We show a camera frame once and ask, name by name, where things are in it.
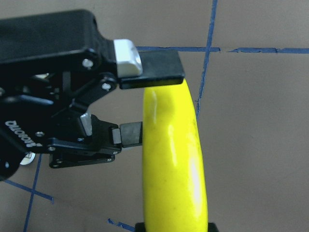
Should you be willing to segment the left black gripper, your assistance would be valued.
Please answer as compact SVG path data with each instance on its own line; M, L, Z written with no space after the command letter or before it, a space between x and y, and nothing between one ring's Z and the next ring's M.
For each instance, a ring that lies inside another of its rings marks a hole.
M51 168L108 163L121 147L116 124L89 106L116 89L114 43L85 9L0 21L0 178L29 154Z

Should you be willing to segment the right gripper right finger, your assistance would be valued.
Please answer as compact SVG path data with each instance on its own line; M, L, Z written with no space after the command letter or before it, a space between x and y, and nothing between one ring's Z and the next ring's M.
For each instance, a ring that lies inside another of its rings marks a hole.
M219 232L215 223L213 222L208 223L208 232Z

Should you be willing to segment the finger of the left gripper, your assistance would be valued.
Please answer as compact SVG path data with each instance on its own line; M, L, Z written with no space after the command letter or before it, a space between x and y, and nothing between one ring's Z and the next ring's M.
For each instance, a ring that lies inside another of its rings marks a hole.
M177 85L185 72L175 50L138 51L129 39L113 40L121 89Z
M112 143L121 148L142 145L142 122L120 124L118 128L111 128Z

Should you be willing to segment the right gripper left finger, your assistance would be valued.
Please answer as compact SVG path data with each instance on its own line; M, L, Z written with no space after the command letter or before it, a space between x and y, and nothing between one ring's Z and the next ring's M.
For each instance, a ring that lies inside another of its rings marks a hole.
M135 224L134 232L146 232L146 228L145 228L144 222L136 223Z

